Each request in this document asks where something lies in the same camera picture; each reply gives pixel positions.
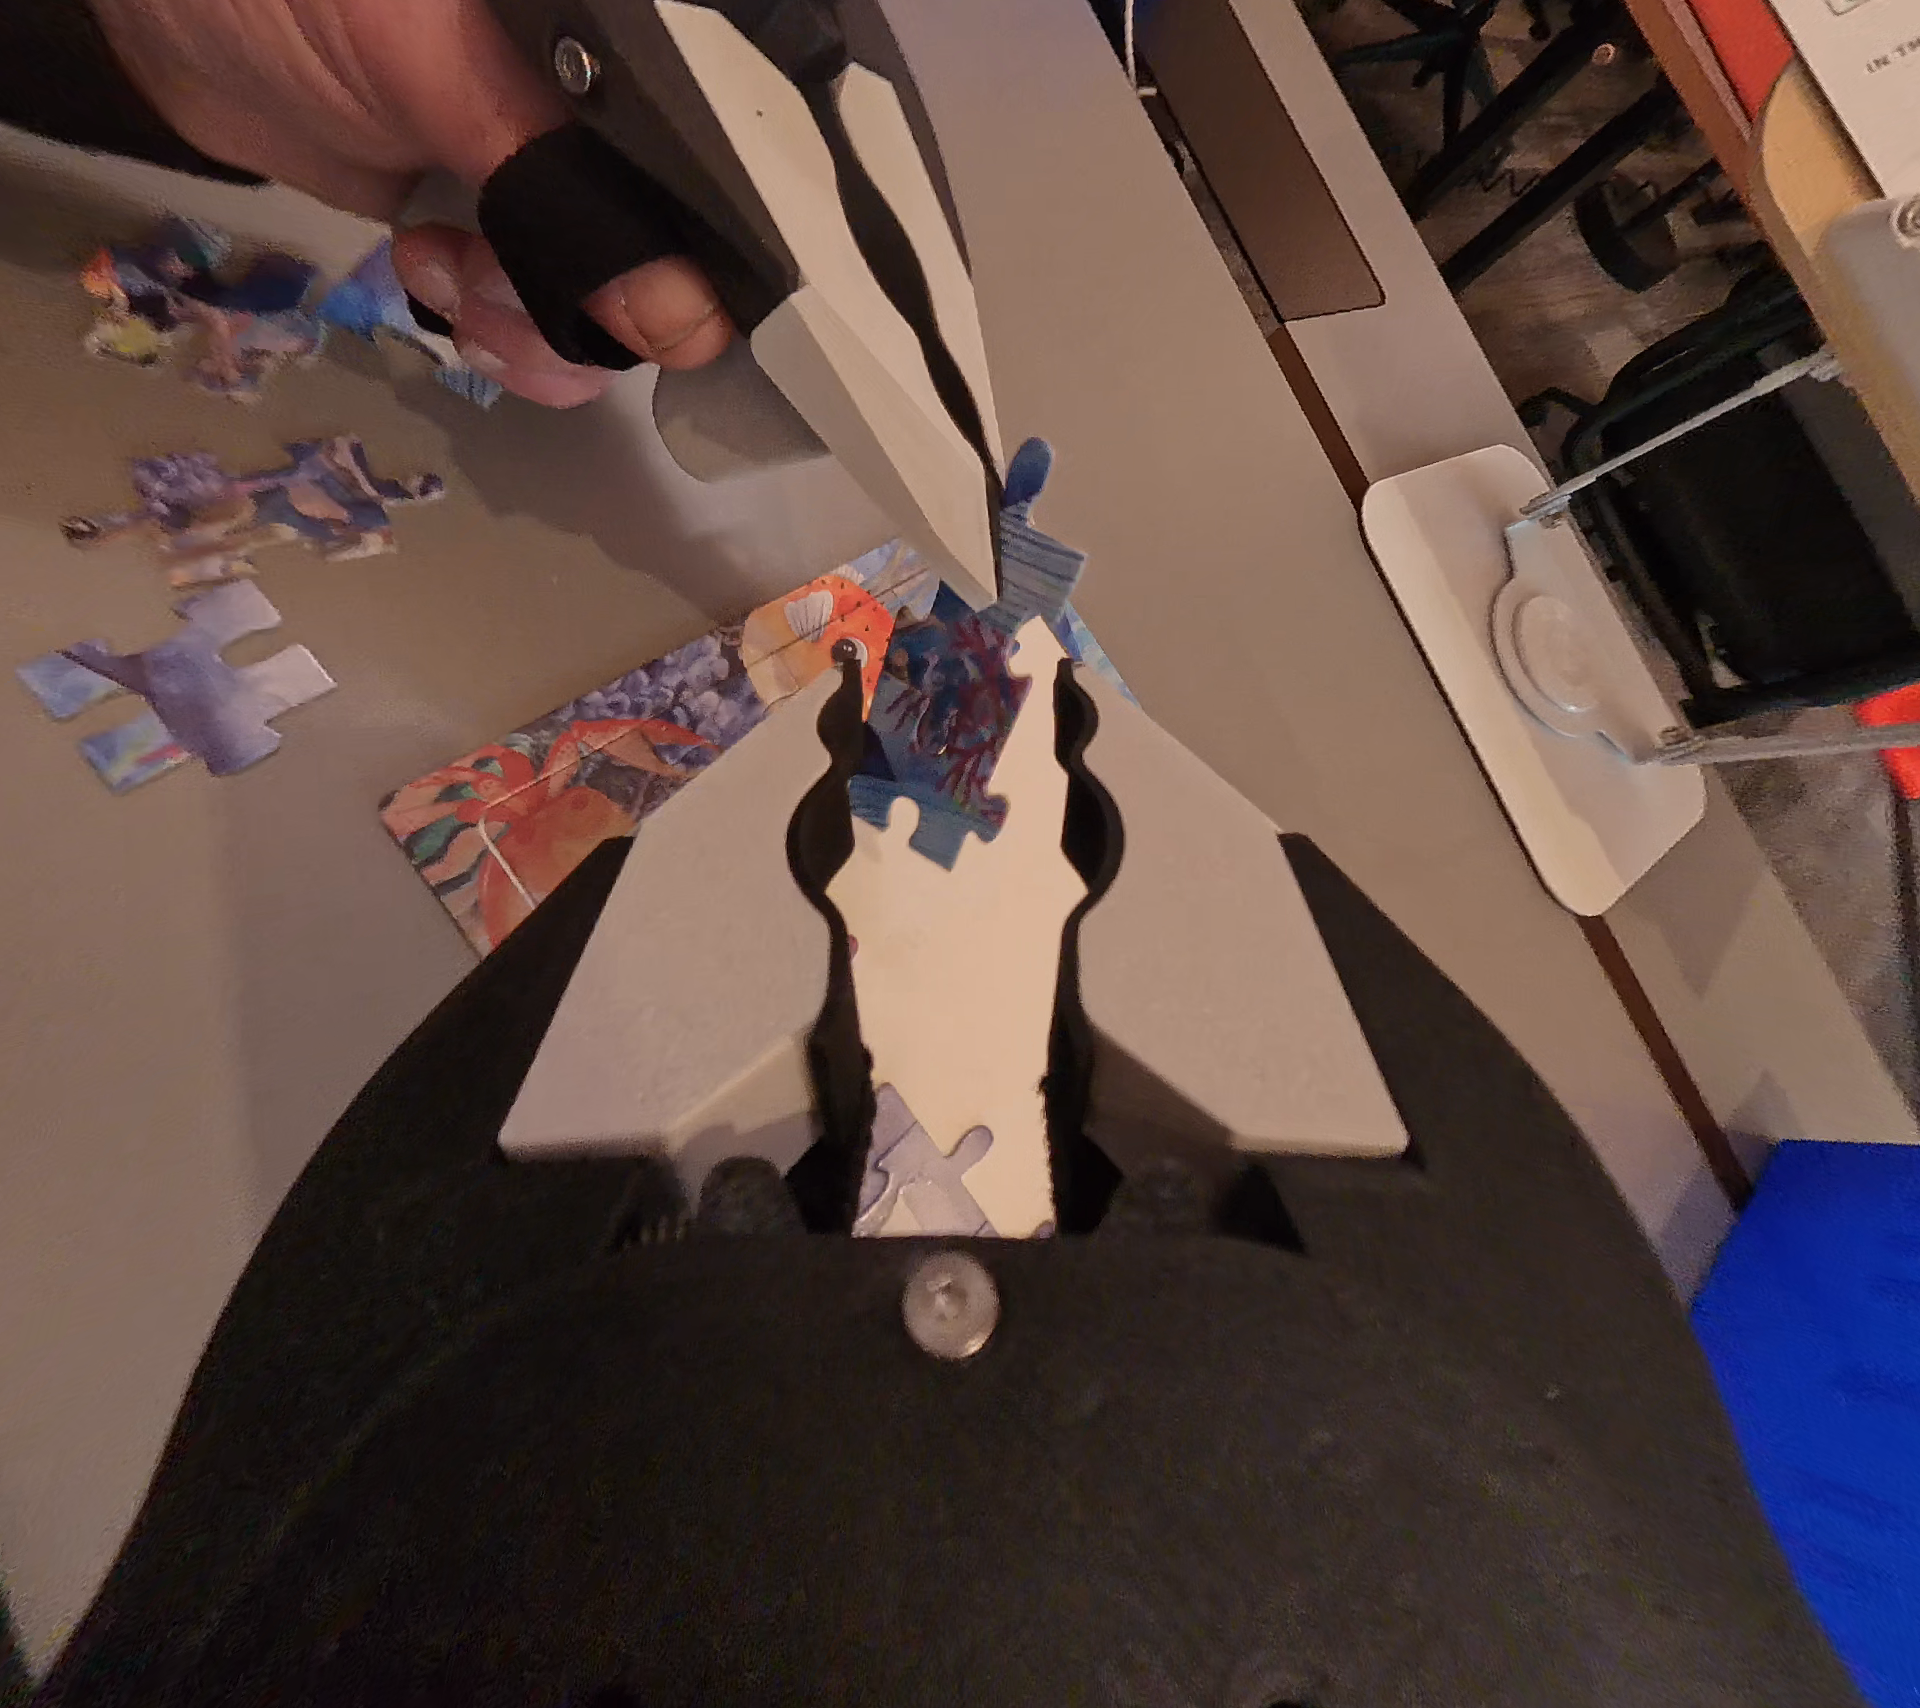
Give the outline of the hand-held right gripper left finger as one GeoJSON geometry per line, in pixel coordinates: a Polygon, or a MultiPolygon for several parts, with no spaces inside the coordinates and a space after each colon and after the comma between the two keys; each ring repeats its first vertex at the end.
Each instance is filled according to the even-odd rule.
{"type": "Polygon", "coordinates": [[[862,665],[788,697],[629,844],[497,1139],[511,1159],[643,1158],[693,1198],[766,1159],[850,1233],[876,1135],[852,943],[862,665]]]}

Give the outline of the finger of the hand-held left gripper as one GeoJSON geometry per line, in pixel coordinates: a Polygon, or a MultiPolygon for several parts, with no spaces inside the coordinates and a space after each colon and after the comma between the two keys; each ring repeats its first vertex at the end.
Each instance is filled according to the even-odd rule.
{"type": "Polygon", "coordinates": [[[929,299],[929,321],[969,385],[984,456],[992,463],[1003,463],[973,277],[962,237],[939,188],[941,172],[925,156],[915,124],[888,78],[859,63],[848,66],[835,83],[835,107],[856,160],[878,188],[880,201],[896,218],[915,255],[929,299]]]}
{"type": "Polygon", "coordinates": [[[896,118],[893,89],[852,63],[829,89],[803,90],[725,15],[659,0],[659,16],[799,274],[748,331],[758,366],[941,582],[969,604],[992,604],[991,456],[939,389],[939,323],[915,323],[878,274],[876,234],[893,208],[878,203],[878,222],[856,234],[848,203],[850,188],[876,182],[845,129],[843,97],[870,97],[896,118]]]}

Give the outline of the clear glass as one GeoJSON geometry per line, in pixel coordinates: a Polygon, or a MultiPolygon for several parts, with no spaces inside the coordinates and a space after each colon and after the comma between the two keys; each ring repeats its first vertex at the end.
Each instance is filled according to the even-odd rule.
{"type": "Polygon", "coordinates": [[[1542,591],[1511,578],[1494,599],[1491,641],[1505,689],[1537,725],[1627,756],[1634,740],[1630,671],[1644,658],[1601,585],[1542,591]]]}

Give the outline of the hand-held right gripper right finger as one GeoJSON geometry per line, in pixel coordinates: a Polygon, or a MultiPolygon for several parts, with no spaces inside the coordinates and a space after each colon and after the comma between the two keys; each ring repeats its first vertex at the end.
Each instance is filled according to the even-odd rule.
{"type": "Polygon", "coordinates": [[[1085,1238],[1175,1168],[1176,1218],[1261,1233],[1275,1159],[1393,1166],[1411,1129],[1308,907],[1283,833],[1219,771],[1059,665],[1059,933],[1042,1079],[1053,1229],[1085,1238]]]}

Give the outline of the dark brown desk panel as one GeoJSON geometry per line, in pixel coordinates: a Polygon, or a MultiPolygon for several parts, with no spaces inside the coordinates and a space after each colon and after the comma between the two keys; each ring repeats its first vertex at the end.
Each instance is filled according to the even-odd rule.
{"type": "Polygon", "coordinates": [[[1142,0],[1139,49],[1251,281],[1282,323],[1386,293],[1229,0],[1142,0]]]}

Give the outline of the black swivel office chair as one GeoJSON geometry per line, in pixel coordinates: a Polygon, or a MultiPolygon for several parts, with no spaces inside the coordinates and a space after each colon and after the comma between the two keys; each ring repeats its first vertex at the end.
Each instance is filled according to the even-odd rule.
{"type": "MultiPolygon", "coordinates": [[[[1411,222],[1434,214],[1467,188],[1494,193],[1526,126],[1550,109],[1605,56],[1652,63],[1652,49],[1624,0],[1373,0],[1401,31],[1347,44],[1331,66],[1338,78],[1398,72],[1408,89],[1434,89],[1437,151],[1398,189],[1411,222]]],[[[1630,182],[1622,164],[1663,138],[1692,129],[1681,93],[1657,66],[1641,89],[1572,155],[1523,188],[1504,211],[1443,259],[1452,290],[1465,290],[1513,255],[1560,211],[1581,244],[1619,289],[1641,296],[1678,267],[1674,214],[1723,172],[1701,160],[1675,185],[1630,182]]]]}

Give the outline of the blue textured puzzle piece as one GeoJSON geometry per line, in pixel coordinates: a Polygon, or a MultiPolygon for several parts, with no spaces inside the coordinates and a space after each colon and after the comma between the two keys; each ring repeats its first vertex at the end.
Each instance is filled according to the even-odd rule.
{"type": "Polygon", "coordinates": [[[429,379],[479,412],[490,412],[503,399],[503,388],[455,348],[448,323],[403,290],[393,237],[382,237],[334,281],[313,304],[313,316],[324,331],[342,331],[379,351],[398,382],[429,379]]]}

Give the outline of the joined striped coral puzzle pieces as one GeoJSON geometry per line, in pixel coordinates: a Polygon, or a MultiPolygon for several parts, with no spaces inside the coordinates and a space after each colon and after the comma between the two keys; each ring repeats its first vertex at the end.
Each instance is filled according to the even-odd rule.
{"type": "Polygon", "coordinates": [[[1085,634],[1069,595],[1085,554],[1033,527],[1050,471],[1044,438],[1014,451],[1000,492],[1000,599],[970,610],[939,585],[900,600],[866,704],[852,817],[887,828],[893,803],[914,803],[907,844],[946,873],[969,839],[991,844],[1009,817],[995,767],[1032,689],[1014,669],[1020,630],[1042,622],[1069,660],[1084,660],[1085,634]]]}

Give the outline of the ocean jigsaw puzzle board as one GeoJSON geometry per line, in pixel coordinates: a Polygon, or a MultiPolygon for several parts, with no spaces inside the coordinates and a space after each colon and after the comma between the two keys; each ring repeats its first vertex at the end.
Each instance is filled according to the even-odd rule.
{"type": "MultiPolygon", "coordinates": [[[[845,565],[893,614],[932,591],[900,544],[845,565]]],[[[500,952],[605,841],[634,837],[773,711],[714,630],[585,700],[398,789],[385,828],[478,955],[500,952]]],[[[1081,884],[1062,852],[1066,780],[1053,759],[1042,622],[1014,644],[1032,689],[995,767],[1006,824],[954,870],[907,844],[920,809],[852,817],[829,895],[852,943],[852,994],[876,1081],[876,1135],[856,1216],[865,1238],[1053,1231],[1042,1079],[1059,933],[1081,884]]],[[[1092,637],[1077,669],[1106,669],[1092,637]]]]}

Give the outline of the blue purple puzzle piece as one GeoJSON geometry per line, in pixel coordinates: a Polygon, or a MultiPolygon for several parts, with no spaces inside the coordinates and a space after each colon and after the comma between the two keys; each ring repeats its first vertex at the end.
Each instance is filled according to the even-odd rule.
{"type": "Polygon", "coordinates": [[[110,795],[200,765],[238,776],[272,754],[278,721],[334,691],[331,676],[302,644],[235,665],[228,651],[279,628],[278,607],[252,582],[202,586],[176,604],[179,626],[150,648],[119,652],[101,640],[73,641],[13,669],[36,708],[73,721],[110,700],[136,703],[120,725],[83,734],[80,754],[110,795]]]}

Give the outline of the orange fish puzzle piece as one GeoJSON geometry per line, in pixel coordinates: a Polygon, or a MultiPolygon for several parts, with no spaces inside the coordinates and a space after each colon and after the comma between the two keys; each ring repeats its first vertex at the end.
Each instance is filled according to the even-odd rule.
{"type": "Polygon", "coordinates": [[[870,713],[893,628],[896,614],[840,567],[758,607],[740,628],[739,658],[759,704],[773,711],[835,671],[835,651],[848,641],[862,666],[862,713],[870,713]]]}

